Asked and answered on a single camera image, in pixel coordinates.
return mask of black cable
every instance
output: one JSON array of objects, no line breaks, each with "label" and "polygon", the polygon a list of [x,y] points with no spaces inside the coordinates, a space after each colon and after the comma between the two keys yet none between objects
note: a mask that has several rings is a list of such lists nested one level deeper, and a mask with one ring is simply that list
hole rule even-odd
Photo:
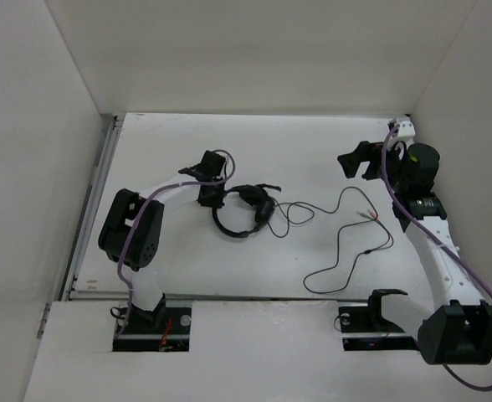
[{"label": "black cable", "polygon": [[341,321],[341,316],[337,316],[336,319],[333,320],[333,328],[335,328],[337,332],[342,332],[342,330],[339,329],[336,325],[337,320]]},{"label": "black cable", "polygon": [[119,307],[111,307],[110,308],[110,314],[116,320],[122,320],[125,313],[126,313],[125,308],[123,308],[123,309],[121,309]]},{"label": "black cable", "polygon": [[[354,259],[354,262],[352,263],[352,268],[350,270],[350,274],[348,275],[348,278],[346,279],[346,283],[345,283],[345,285],[343,287],[340,287],[339,289],[335,289],[333,291],[314,291],[314,290],[310,289],[306,285],[306,283],[305,283],[308,278],[310,278],[311,276],[318,275],[318,274],[320,274],[322,272],[327,272],[327,271],[334,270],[339,265],[339,257],[341,255],[341,253],[340,253],[341,231],[343,229],[345,229],[345,228],[350,228],[351,226],[357,226],[359,224],[370,224],[371,222],[374,222],[376,224],[379,224],[384,229],[384,231],[387,234],[387,240],[383,244],[379,245],[378,247],[375,247],[373,249],[362,251],[361,253],[359,253],[358,255],[356,255],[356,258]],[[361,221],[361,222],[356,222],[354,224],[345,224],[344,226],[341,226],[341,228],[337,232],[337,259],[336,259],[336,263],[334,265],[328,267],[328,268],[323,268],[322,270],[317,270],[317,271],[311,272],[310,274],[306,275],[304,277],[304,280],[302,281],[302,284],[304,285],[304,288],[307,291],[310,291],[311,293],[315,293],[316,295],[328,295],[330,293],[336,293],[338,291],[344,291],[348,287],[348,285],[350,284],[350,280],[352,278],[352,274],[354,273],[354,270],[356,269],[357,261],[360,259],[360,257],[362,255],[371,254],[371,253],[373,253],[375,251],[379,251],[379,250],[387,250],[387,249],[390,249],[391,247],[393,247],[394,243],[395,243],[395,240],[393,239],[391,233],[389,232],[389,230],[387,230],[387,228],[384,226],[384,224],[382,222],[380,222],[378,219],[369,219],[369,220],[364,220],[364,221]]]},{"label": "black cable", "polygon": [[[375,215],[378,216],[378,211],[377,211],[376,207],[372,203],[371,199],[363,192],[363,190],[361,190],[358,187],[349,186],[349,187],[343,188],[343,190],[339,194],[339,199],[337,200],[337,206],[336,206],[336,208],[333,211],[330,211],[330,210],[327,210],[327,209],[323,209],[321,207],[317,207],[316,205],[310,204],[310,203],[306,203],[305,201],[294,201],[293,203],[280,203],[280,202],[278,202],[277,199],[273,198],[273,200],[276,202],[276,207],[279,208],[279,211],[285,217],[285,220],[287,222],[287,229],[286,229],[286,231],[285,231],[284,234],[276,234],[274,232],[274,229],[272,228],[272,225],[269,222],[270,231],[277,238],[283,239],[284,237],[286,237],[289,234],[289,232],[290,232],[290,226],[292,224],[293,225],[301,225],[301,224],[306,224],[307,222],[311,221],[315,217],[315,209],[318,210],[318,211],[321,211],[324,214],[329,214],[329,215],[335,214],[339,210],[339,208],[341,206],[341,200],[342,200],[343,194],[346,192],[346,190],[356,190],[359,193],[361,193],[361,195],[366,199],[366,201],[369,203],[369,205],[371,205],[371,208],[374,211]],[[285,212],[283,210],[283,208],[282,208],[283,205],[287,205],[287,212]],[[298,208],[306,209],[306,210],[308,210],[308,211],[311,212],[311,216],[308,219],[303,220],[301,222],[294,222],[290,218],[290,209],[292,207],[298,207]]]},{"label": "black cable", "polygon": [[[344,291],[348,287],[348,285],[350,284],[350,280],[352,278],[352,275],[354,273],[354,270],[356,269],[357,261],[360,259],[360,257],[362,255],[371,254],[371,253],[376,252],[376,251],[379,251],[379,250],[387,250],[387,249],[390,249],[391,247],[393,247],[393,245],[395,243],[395,240],[393,239],[393,237],[391,235],[391,232],[389,232],[389,230],[384,226],[384,224],[378,219],[378,211],[377,211],[377,208],[372,203],[371,199],[365,194],[365,192],[363,190],[361,190],[358,187],[349,186],[349,187],[343,188],[343,190],[339,194],[339,199],[337,200],[336,208],[334,210],[332,210],[332,211],[327,210],[327,209],[323,209],[323,208],[318,207],[318,206],[316,206],[314,204],[306,203],[304,201],[295,201],[295,202],[292,202],[292,203],[291,202],[288,202],[288,203],[280,203],[275,198],[273,198],[273,200],[276,202],[276,207],[279,208],[279,211],[284,216],[284,218],[285,218],[285,220],[287,222],[287,228],[286,228],[286,230],[285,230],[285,232],[283,234],[277,234],[277,233],[274,232],[274,228],[272,227],[272,225],[270,224],[270,222],[268,222],[268,226],[269,226],[270,231],[272,232],[272,234],[274,236],[276,236],[279,239],[283,239],[284,237],[286,237],[289,234],[289,232],[290,232],[290,226],[292,224],[294,224],[294,225],[301,225],[301,224],[305,224],[307,222],[310,222],[315,217],[315,210],[321,211],[324,214],[335,214],[339,210],[339,208],[341,206],[341,200],[342,200],[343,194],[347,190],[356,190],[356,191],[358,191],[365,198],[365,200],[371,206],[372,211],[374,212],[374,218],[371,217],[368,220],[363,220],[363,221],[360,221],[360,222],[355,222],[353,224],[346,224],[346,225],[341,226],[339,228],[339,230],[337,231],[337,259],[336,259],[336,263],[333,266],[330,266],[328,268],[324,268],[322,270],[317,270],[317,271],[311,272],[310,274],[306,275],[304,277],[304,280],[302,281],[302,284],[304,285],[304,288],[307,291],[311,292],[311,293],[315,293],[316,295],[327,295],[327,294],[331,294],[331,293],[336,293],[338,291]],[[286,211],[283,210],[283,208],[282,208],[283,205],[287,205]],[[308,210],[308,211],[311,212],[311,216],[308,219],[302,220],[300,222],[295,222],[295,221],[293,221],[290,218],[290,209],[292,207],[298,207],[298,208],[306,209],[306,210]],[[318,274],[320,274],[322,272],[331,271],[331,270],[335,269],[339,265],[340,242],[341,242],[341,232],[342,232],[342,230],[343,229],[346,229],[346,228],[350,228],[352,226],[357,226],[357,225],[360,225],[360,224],[370,224],[371,222],[374,222],[374,223],[380,225],[380,227],[382,227],[382,229],[387,234],[387,240],[383,244],[379,245],[378,247],[374,247],[372,249],[368,249],[368,250],[362,251],[361,253],[359,253],[358,255],[356,255],[356,258],[354,259],[354,262],[352,263],[352,268],[351,268],[350,274],[349,274],[348,278],[346,279],[346,283],[345,283],[345,285],[343,287],[341,287],[339,289],[335,289],[334,291],[313,291],[312,289],[310,289],[307,286],[307,284],[306,284],[306,281],[307,281],[308,278],[310,278],[311,276],[318,275]]]}]

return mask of headphones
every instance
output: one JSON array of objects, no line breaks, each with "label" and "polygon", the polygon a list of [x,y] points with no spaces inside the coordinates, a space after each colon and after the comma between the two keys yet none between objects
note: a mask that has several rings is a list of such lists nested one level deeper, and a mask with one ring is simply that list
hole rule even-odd
[{"label": "headphones", "polygon": [[271,186],[269,184],[257,184],[252,186],[246,184],[243,186],[232,187],[226,190],[222,194],[222,200],[230,193],[238,193],[238,196],[246,202],[246,204],[255,207],[255,226],[250,230],[244,230],[242,232],[233,232],[224,227],[218,217],[218,208],[213,207],[213,220],[222,233],[235,239],[246,239],[253,233],[259,232],[272,218],[276,208],[276,201],[270,197],[265,188],[270,188],[276,191],[281,191],[281,187]]}]

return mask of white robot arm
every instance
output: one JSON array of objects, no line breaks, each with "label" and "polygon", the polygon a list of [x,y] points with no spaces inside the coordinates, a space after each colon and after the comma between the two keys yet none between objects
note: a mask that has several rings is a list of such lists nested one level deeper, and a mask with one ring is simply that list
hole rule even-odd
[{"label": "white robot arm", "polygon": [[[453,257],[458,257],[447,214],[432,192],[439,154],[428,145],[406,143],[414,134],[406,117],[392,121],[390,129],[385,144],[361,142],[354,152],[337,159],[348,178],[356,176],[362,162],[369,162],[363,178],[382,177],[386,181],[393,198],[393,213],[415,247],[430,283],[434,312],[413,301],[403,290],[376,290],[368,300],[372,326],[386,328],[396,324],[416,340],[429,364],[487,364],[492,359],[492,306],[468,273],[445,254],[452,252]],[[403,135],[391,138],[396,130]]]}]

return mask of white floor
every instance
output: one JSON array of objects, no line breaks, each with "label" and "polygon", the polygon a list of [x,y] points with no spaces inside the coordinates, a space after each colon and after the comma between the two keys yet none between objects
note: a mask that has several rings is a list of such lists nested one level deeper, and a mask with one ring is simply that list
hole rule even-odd
[{"label": "white floor", "polygon": [[[365,298],[374,288],[400,288],[429,304],[430,290],[417,255],[392,216],[391,203],[380,180],[344,177],[337,156],[354,150],[359,141],[381,141],[387,118],[356,116],[212,116],[130,114],[107,178],[99,212],[76,284],[80,292],[121,292],[115,264],[97,246],[97,237],[112,199],[121,188],[141,191],[172,177],[179,168],[199,162],[207,149],[225,148],[237,162],[231,185],[270,183],[283,188],[280,201],[308,201],[334,208],[341,190],[362,188],[392,231],[395,246],[363,256],[341,299]],[[221,235],[210,210],[193,204],[165,216],[159,250],[165,292],[186,295],[313,297],[302,286],[309,272],[333,265],[336,233],[360,219],[368,206],[361,195],[348,192],[336,215],[317,214],[289,237],[276,239],[268,230],[245,241]],[[253,213],[226,200],[222,220],[232,229],[247,228]],[[274,217],[276,230],[283,220]],[[345,283],[355,255],[379,245],[385,234],[376,225],[351,228],[341,237],[340,266],[312,278],[318,290]]]},{"label": "white floor", "polygon": [[53,304],[25,402],[492,402],[418,352],[344,352],[336,301],[197,301],[187,353],[112,353],[113,304]]}]

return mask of wire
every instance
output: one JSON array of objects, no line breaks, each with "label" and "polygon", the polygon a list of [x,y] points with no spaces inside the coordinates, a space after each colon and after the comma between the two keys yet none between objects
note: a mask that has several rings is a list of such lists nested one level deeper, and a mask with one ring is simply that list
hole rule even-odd
[{"label": "wire", "polygon": [[[363,190],[361,190],[360,188],[358,187],[354,187],[354,186],[349,186],[349,187],[345,187],[343,188],[343,190],[341,191],[341,193],[339,194],[339,199],[337,200],[337,206],[334,210],[330,211],[330,210],[327,210],[327,209],[323,209],[321,207],[317,207],[316,205],[314,204],[310,204],[310,203],[306,203],[305,201],[294,201],[293,203],[280,203],[278,202],[278,200],[276,198],[272,198],[275,202],[276,202],[276,207],[279,208],[279,211],[281,212],[281,214],[285,217],[285,220],[287,222],[287,228],[285,230],[285,233],[283,234],[277,234],[275,233],[274,231],[274,228],[272,227],[272,225],[270,224],[269,222],[269,228],[270,228],[270,231],[272,232],[272,234],[274,236],[276,236],[277,238],[279,239],[283,239],[284,237],[287,237],[287,235],[289,234],[290,232],[290,226],[293,224],[293,225],[296,225],[296,226],[300,226],[302,224],[306,224],[307,222],[310,222],[314,217],[315,217],[315,210],[317,211],[321,211],[322,213],[324,214],[329,214],[329,215],[333,215],[335,214],[340,206],[341,206],[341,199],[343,197],[343,194],[347,191],[347,190],[356,190],[358,191],[359,193],[361,193],[361,195],[366,199],[366,201],[369,203],[369,205],[371,205],[371,208],[373,209],[374,213],[376,216],[378,216],[378,211],[376,209],[376,207],[374,206],[374,204],[372,203],[371,199],[365,194],[365,192]],[[287,205],[287,210],[286,212],[283,210],[282,206],[283,205]],[[291,218],[290,218],[290,209],[292,207],[298,207],[298,208],[302,208],[302,209],[305,209],[309,212],[311,212],[311,215],[308,219],[305,219],[303,221],[300,221],[300,222],[295,222],[293,221]]]},{"label": "wire", "polygon": [[[336,293],[338,291],[344,291],[348,287],[348,285],[350,284],[352,275],[354,273],[354,270],[356,269],[357,261],[360,259],[360,257],[362,255],[371,254],[371,253],[373,253],[375,251],[390,249],[391,247],[393,247],[393,245],[395,243],[395,240],[393,239],[393,237],[391,235],[391,232],[389,232],[389,230],[386,228],[386,226],[378,219],[378,211],[377,211],[377,208],[372,203],[371,199],[365,194],[365,192],[363,190],[361,190],[358,187],[349,186],[349,187],[343,188],[343,190],[339,194],[339,199],[337,200],[336,208],[333,209],[333,210],[323,209],[321,207],[317,207],[314,204],[306,203],[304,201],[296,201],[296,202],[293,202],[293,203],[278,203],[276,201],[276,203],[277,203],[276,206],[279,208],[279,211],[282,213],[282,215],[285,217],[285,219],[287,221],[287,228],[286,228],[286,231],[283,234],[277,234],[277,233],[275,233],[274,232],[274,229],[272,228],[272,226],[270,225],[270,223],[269,223],[269,228],[270,228],[270,231],[272,232],[272,234],[274,236],[278,237],[279,239],[283,239],[284,237],[286,237],[289,234],[289,232],[290,232],[290,225],[291,224],[300,225],[300,224],[305,224],[305,223],[311,221],[315,217],[315,210],[321,211],[321,212],[323,212],[325,214],[335,214],[339,210],[339,208],[341,206],[341,200],[342,200],[342,197],[343,197],[344,193],[347,190],[351,190],[351,189],[358,191],[366,199],[366,201],[369,203],[369,205],[371,206],[371,209],[372,210],[369,209],[369,211],[368,211],[370,215],[359,213],[359,215],[361,217],[363,217],[363,218],[366,218],[366,220],[355,222],[353,224],[345,224],[345,225],[343,225],[343,226],[341,226],[339,228],[339,230],[337,231],[337,257],[336,257],[336,263],[334,265],[329,266],[328,268],[323,268],[321,270],[317,270],[317,271],[311,272],[310,274],[308,274],[308,275],[306,275],[304,277],[304,280],[302,281],[302,284],[303,284],[304,288],[307,291],[311,292],[311,293],[315,293],[316,295],[328,295],[328,294],[331,294],[331,293]],[[286,212],[282,209],[282,205],[287,205]],[[290,209],[292,207],[294,207],[294,206],[310,211],[311,212],[311,216],[308,219],[302,220],[300,222],[293,221],[290,218]],[[354,262],[352,263],[352,268],[351,268],[350,274],[348,275],[348,277],[346,279],[345,285],[343,287],[340,287],[340,288],[335,289],[333,291],[314,291],[311,288],[309,288],[307,286],[307,283],[306,282],[307,282],[307,280],[310,277],[315,276],[315,275],[318,275],[318,274],[320,274],[322,272],[327,272],[327,271],[334,270],[339,265],[339,259],[340,259],[340,256],[341,256],[341,252],[340,252],[340,249],[341,249],[340,248],[341,232],[344,229],[350,228],[352,226],[358,226],[358,225],[361,225],[361,224],[370,224],[372,222],[374,222],[375,224],[378,224],[386,232],[386,234],[387,234],[387,240],[384,243],[382,243],[381,245],[377,246],[377,247],[374,247],[374,248],[368,249],[368,250],[364,250],[361,253],[359,253],[358,255],[356,255],[356,258],[354,259]]]},{"label": "wire", "polygon": [[164,345],[166,345],[166,338],[168,337],[168,334],[170,333],[171,329],[172,329],[172,319],[168,318],[166,321],[166,330],[162,334],[161,344],[159,345],[159,349],[162,348]]},{"label": "wire", "polygon": [[[395,124],[394,127],[388,132],[386,139],[383,142],[382,145],[382,179],[383,182],[386,184],[386,189],[387,192],[389,193],[389,196],[391,197],[393,204],[402,212],[402,214],[409,219],[409,221],[413,224],[415,224],[420,230],[422,230],[432,241],[438,245],[441,250],[443,250],[444,253],[446,253],[451,259],[453,259],[454,262],[456,262],[460,267],[462,267],[473,279],[474,281],[486,292],[488,293],[489,297],[492,300],[492,289],[489,287],[489,285],[484,282],[480,276],[477,275],[476,272],[474,272],[465,262],[463,262],[458,255],[456,255],[447,245],[445,245],[434,233],[432,233],[430,230],[428,230],[426,227],[424,227],[418,220],[416,220],[407,210],[404,208],[404,206],[401,204],[401,202],[398,200],[397,196],[395,195],[395,192],[391,188],[391,184],[389,183],[389,177],[387,176],[387,148],[389,146],[389,140],[391,138],[397,136],[397,130],[400,126],[398,124]],[[460,378],[449,366],[444,365],[445,369],[448,371],[450,375],[452,375],[455,379],[457,379],[461,384],[465,385],[468,388],[471,388],[475,391],[482,391],[482,392],[489,392],[492,391],[492,385],[487,385],[487,386],[479,386],[479,385],[474,385],[471,384],[464,379]]]},{"label": "wire", "polygon": [[150,202],[160,193],[164,193],[165,191],[172,190],[174,188],[180,188],[183,186],[218,186],[220,184],[226,183],[234,174],[235,174],[235,169],[236,169],[236,164],[233,156],[228,152],[223,149],[216,149],[213,152],[217,153],[223,153],[229,158],[229,161],[233,165],[231,168],[231,173],[224,178],[223,180],[218,180],[216,182],[196,182],[196,181],[189,181],[189,182],[182,182],[182,183],[173,183],[173,184],[168,184],[166,186],[162,186],[155,190],[149,197],[147,197],[146,201],[142,204],[140,207],[140,210],[138,211],[138,214],[136,214],[135,220],[132,223],[131,229],[129,230],[129,233],[127,234],[126,237],[126,242],[123,244],[123,248],[121,249],[120,253],[120,259],[118,260],[118,266],[117,266],[117,274],[118,277],[122,282],[124,282],[129,290],[129,296],[127,297],[127,311],[126,314],[124,315],[124,325],[121,327],[120,331],[115,335],[115,338],[118,338],[126,329],[127,323],[129,322],[129,316],[131,315],[131,310],[132,310],[132,298],[133,298],[133,287],[132,287],[132,282],[127,279],[124,275],[123,272],[121,271],[121,268],[123,267],[123,264],[126,259],[127,251],[129,250],[129,246],[131,245],[132,238],[135,234],[136,228],[138,227],[138,224],[140,223],[141,217],[144,214],[144,212],[147,209],[147,206],[150,204]]},{"label": "wire", "polygon": [[[365,251],[362,251],[361,253],[359,253],[358,255],[356,255],[356,258],[354,258],[354,262],[352,262],[352,268],[350,270],[350,274],[348,275],[348,277],[346,278],[346,283],[344,286],[338,288],[338,289],[335,289],[333,291],[314,291],[313,289],[309,288],[306,284],[307,280],[312,277],[312,276],[315,276],[315,275],[318,275],[322,272],[327,272],[327,271],[331,271],[331,270],[334,270],[338,265],[339,265],[339,257],[341,255],[341,247],[340,247],[340,242],[341,242],[341,232],[342,230],[346,229],[346,228],[350,228],[352,226],[357,226],[357,225],[360,225],[360,224],[370,224],[371,222],[374,222],[375,224],[379,224],[382,229],[384,229],[384,231],[386,232],[387,234],[387,240],[382,243],[381,245],[379,245],[378,247],[374,247],[373,249],[368,249],[368,250],[365,250]],[[304,280],[302,281],[302,285],[304,285],[304,288],[311,292],[311,293],[315,293],[316,295],[329,295],[331,293],[337,293],[338,291],[344,291],[348,285],[350,284],[350,280],[352,278],[352,274],[354,273],[354,270],[356,269],[356,264],[357,264],[357,261],[360,259],[360,257],[362,255],[368,255],[368,254],[371,254],[375,251],[379,251],[379,250],[387,250],[387,249],[390,249],[393,247],[393,245],[395,244],[395,240],[393,239],[391,233],[389,232],[389,230],[387,230],[387,228],[384,226],[384,224],[382,222],[380,222],[380,220],[378,219],[369,219],[369,220],[364,220],[364,221],[361,221],[361,222],[355,222],[354,224],[345,224],[344,226],[341,226],[341,228],[339,229],[339,231],[337,232],[337,258],[336,258],[336,263],[332,266],[329,266],[328,268],[323,268],[321,270],[317,270],[317,271],[314,271],[314,272],[311,272],[310,274],[306,275],[304,277]]]},{"label": "wire", "polygon": [[337,316],[335,320],[333,320],[333,328],[336,329],[337,332],[342,332],[342,329],[339,329],[337,326],[336,326],[336,322],[337,320],[341,321],[341,316]]}]

